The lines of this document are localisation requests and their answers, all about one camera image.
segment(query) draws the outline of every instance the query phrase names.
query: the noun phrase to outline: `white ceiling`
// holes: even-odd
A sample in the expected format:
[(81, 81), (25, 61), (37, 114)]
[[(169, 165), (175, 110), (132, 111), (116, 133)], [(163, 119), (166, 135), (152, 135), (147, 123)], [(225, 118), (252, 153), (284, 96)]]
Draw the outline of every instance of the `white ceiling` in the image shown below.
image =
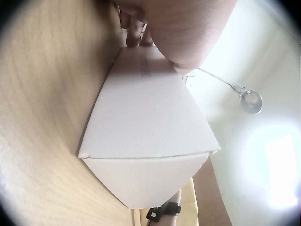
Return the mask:
[[(279, 28), (261, 4), (238, 0), (201, 68), (230, 83), (256, 89), (284, 54)], [(229, 86), (197, 69), (187, 76), (186, 85), (209, 122), (237, 111), (239, 99)]]

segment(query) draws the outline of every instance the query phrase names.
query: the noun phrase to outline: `white wall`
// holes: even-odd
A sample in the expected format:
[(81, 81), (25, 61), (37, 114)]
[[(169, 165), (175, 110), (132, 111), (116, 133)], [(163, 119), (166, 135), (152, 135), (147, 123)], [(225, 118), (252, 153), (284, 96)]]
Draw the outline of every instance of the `white wall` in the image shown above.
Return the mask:
[[(268, 74), (263, 81), (260, 73)], [(211, 159), (233, 226), (277, 225), (298, 210), (296, 206), (272, 208), (269, 205), (269, 168), (264, 145), (277, 137), (274, 127), (253, 140), (250, 138), (268, 126), (281, 125), (278, 134), (292, 132), (300, 178), (300, 83), (300, 46), (279, 26), (275, 38), (243, 83), (252, 85), (262, 95), (262, 112), (246, 115), (233, 106), (237, 114), (211, 124), (222, 148)]]

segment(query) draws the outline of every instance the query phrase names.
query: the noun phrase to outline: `finger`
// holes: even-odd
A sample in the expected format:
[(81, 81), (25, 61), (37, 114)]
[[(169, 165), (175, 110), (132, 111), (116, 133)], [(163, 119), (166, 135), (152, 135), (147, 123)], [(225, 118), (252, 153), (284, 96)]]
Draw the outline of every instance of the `finger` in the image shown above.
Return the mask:
[(151, 46), (153, 44), (153, 39), (151, 38), (150, 31), (151, 30), (150, 30), (149, 26), (147, 25), (146, 29), (143, 33), (142, 39), (139, 43), (140, 46)]
[(131, 17), (128, 35), (126, 37), (126, 45), (128, 47), (134, 47), (138, 45), (138, 43), (140, 42), (140, 34), (143, 27), (144, 23), (137, 20), (135, 16)]
[(128, 29), (130, 26), (131, 16), (129, 14), (120, 11), (120, 24), (123, 29)]

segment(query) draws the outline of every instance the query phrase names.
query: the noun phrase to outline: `box flap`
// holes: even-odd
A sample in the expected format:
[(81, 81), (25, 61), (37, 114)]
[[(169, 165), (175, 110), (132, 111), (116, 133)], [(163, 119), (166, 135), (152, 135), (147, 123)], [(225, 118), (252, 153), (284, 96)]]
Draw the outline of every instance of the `box flap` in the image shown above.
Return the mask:
[(218, 149), (195, 100), (159, 50), (124, 47), (97, 98), (79, 158), (158, 158)]

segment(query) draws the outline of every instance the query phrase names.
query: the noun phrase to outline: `light fixture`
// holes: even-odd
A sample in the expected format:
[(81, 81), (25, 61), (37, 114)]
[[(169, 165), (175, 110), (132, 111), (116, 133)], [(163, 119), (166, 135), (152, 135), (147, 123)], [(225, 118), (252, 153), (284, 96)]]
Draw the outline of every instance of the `light fixture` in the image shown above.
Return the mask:
[(237, 92), (238, 96), (240, 98), (241, 107), (245, 112), (247, 112), (249, 114), (255, 114), (255, 115), (258, 114), (259, 112), (261, 112), (262, 97), (256, 91), (246, 90), (245, 87), (243, 87), (241, 85), (233, 85), (200, 67), (198, 69), (205, 72), (206, 74), (209, 74), (209, 75), (217, 78), (218, 80), (222, 81), (223, 83), (226, 83), (235, 92)]

